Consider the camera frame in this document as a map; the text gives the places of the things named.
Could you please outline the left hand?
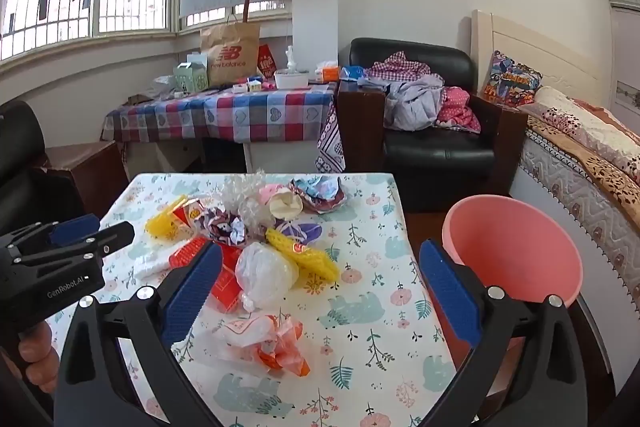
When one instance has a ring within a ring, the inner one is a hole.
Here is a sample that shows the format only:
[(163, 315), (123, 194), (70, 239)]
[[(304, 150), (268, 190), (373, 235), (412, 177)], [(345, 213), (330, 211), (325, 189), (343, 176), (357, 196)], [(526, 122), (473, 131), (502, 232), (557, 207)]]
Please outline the left hand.
[(58, 382), (60, 359), (52, 346), (52, 332), (47, 322), (41, 322), (26, 333), (18, 344), (20, 357), (26, 362), (26, 369), (20, 369), (6, 350), (1, 354), (13, 376), (17, 379), (26, 377), (41, 391), (52, 395)]

